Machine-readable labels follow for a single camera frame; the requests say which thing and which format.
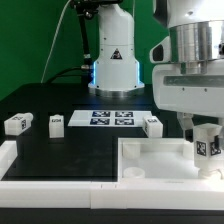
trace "black tabletop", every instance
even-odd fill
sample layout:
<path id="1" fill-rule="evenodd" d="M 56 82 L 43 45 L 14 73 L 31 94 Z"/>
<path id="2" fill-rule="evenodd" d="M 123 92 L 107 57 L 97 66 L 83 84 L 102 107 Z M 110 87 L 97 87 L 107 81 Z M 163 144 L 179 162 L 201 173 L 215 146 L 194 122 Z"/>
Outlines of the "black tabletop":
<path id="1" fill-rule="evenodd" d="M 24 85 L 0 102 L 0 143 L 16 140 L 18 145 L 18 157 L 2 181 L 116 181 L 118 138 L 145 138 L 145 133 L 137 127 L 68 127 L 74 110 L 152 111 L 164 125 L 164 137 L 182 137 L 176 113 L 155 106 L 151 85 L 143 95 L 124 99 L 90 95 L 78 84 Z M 34 115 L 32 127 L 18 137 L 5 136 L 4 120 L 27 112 Z M 49 116 L 55 114 L 65 118 L 63 139 L 49 139 Z M 2 208 L 0 217 L 0 223 L 223 223 L 223 212 L 215 211 Z"/>

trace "white box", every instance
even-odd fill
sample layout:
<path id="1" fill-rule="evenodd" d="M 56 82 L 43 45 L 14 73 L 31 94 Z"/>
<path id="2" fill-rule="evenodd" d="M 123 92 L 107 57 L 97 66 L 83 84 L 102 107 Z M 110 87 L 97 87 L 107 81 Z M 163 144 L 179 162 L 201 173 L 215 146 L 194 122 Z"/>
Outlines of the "white box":
<path id="1" fill-rule="evenodd" d="M 222 126 L 203 124 L 194 127 L 194 161 L 195 166 L 205 171 L 224 169 L 224 153 L 215 149 L 215 136 Z"/>
<path id="2" fill-rule="evenodd" d="M 31 113 L 16 114 L 4 122 L 5 134 L 18 136 L 31 127 L 33 115 Z"/>
<path id="3" fill-rule="evenodd" d="M 64 138 L 64 116 L 55 115 L 49 121 L 50 138 Z"/>
<path id="4" fill-rule="evenodd" d="M 163 124 L 155 116 L 145 116 L 143 118 L 143 130 L 149 138 L 163 137 Z"/>

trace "cube with marker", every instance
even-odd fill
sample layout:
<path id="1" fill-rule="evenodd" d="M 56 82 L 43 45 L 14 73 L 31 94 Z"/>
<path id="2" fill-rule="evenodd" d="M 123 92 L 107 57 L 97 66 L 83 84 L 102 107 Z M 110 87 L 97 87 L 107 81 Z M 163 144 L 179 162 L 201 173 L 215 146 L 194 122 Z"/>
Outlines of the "cube with marker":
<path id="1" fill-rule="evenodd" d="M 18 136 L 31 127 L 33 115 L 31 113 L 21 114 L 9 118 L 4 122 L 5 134 Z"/>
<path id="2" fill-rule="evenodd" d="M 149 138 L 163 137 L 163 124 L 155 116 L 145 116 L 142 128 Z"/>
<path id="3" fill-rule="evenodd" d="M 64 138 L 64 116 L 50 116 L 49 133 L 50 138 Z"/>

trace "green wall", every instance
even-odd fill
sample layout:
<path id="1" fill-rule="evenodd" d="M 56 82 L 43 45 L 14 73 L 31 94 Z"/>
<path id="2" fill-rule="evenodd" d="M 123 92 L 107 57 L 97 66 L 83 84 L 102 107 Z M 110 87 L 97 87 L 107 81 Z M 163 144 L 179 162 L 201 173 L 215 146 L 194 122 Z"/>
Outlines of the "green wall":
<path id="1" fill-rule="evenodd" d="M 67 0 L 1 1 L 0 7 L 0 99 L 26 83 L 41 80 L 56 25 Z M 132 12 L 133 0 L 122 8 Z M 152 0 L 136 0 L 136 58 L 142 64 L 142 81 L 151 83 L 153 65 L 148 52 L 167 31 L 152 17 Z M 98 56 L 97 18 L 87 22 L 93 58 Z M 67 9 L 46 79 L 58 71 L 81 65 L 82 44 L 76 12 Z M 80 82 L 79 77 L 66 82 Z"/>

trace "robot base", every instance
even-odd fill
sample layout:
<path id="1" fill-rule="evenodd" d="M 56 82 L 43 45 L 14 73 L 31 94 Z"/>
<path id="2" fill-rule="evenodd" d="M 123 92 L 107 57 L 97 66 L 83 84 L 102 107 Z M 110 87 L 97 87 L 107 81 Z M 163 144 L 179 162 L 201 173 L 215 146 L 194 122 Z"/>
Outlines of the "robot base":
<path id="1" fill-rule="evenodd" d="M 127 90 L 127 91 L 109 91 L 97 89 L 94 85 L 89 85 L 89 93 L 96 96 L 110 97 L 110 98 L 124 98 L 131 97 L 136 95 L 141 95 L 144 93 L 144 84 L 140 84 L 136 89 Z"/>

